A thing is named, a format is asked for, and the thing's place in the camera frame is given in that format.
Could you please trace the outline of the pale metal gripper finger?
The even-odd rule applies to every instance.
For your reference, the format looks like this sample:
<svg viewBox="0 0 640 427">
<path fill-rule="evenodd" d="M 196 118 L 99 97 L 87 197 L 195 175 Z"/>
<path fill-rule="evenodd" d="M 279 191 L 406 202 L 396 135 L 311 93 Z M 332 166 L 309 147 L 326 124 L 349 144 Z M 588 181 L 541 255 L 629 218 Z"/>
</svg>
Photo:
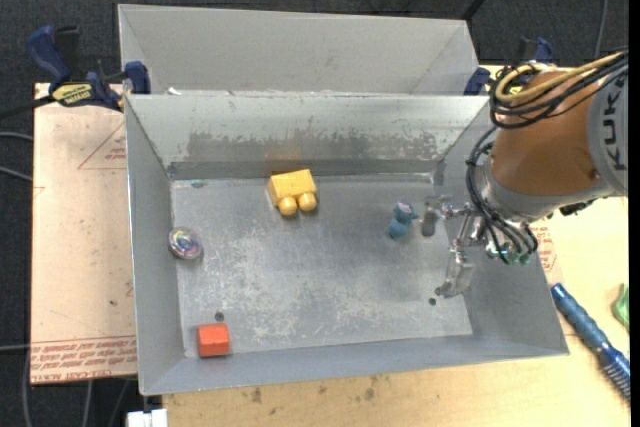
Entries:
<svg viewBox="0 0 640 427">
<path fill-rule="evenodd" d="M 451 217 L 451 199 L 450 195 L 442 195 L 425 200 L 421 218 L 421 234 L 424 237 L 434 236 L 437 227 Z"/>
<path fill-rule="evenodd" d="M 464 293 L 470 285 L 474 269 L 465 250 L 451 248 L 444 281 L 435 289 L 435 294 L 452 298 Z"/>
</svg>

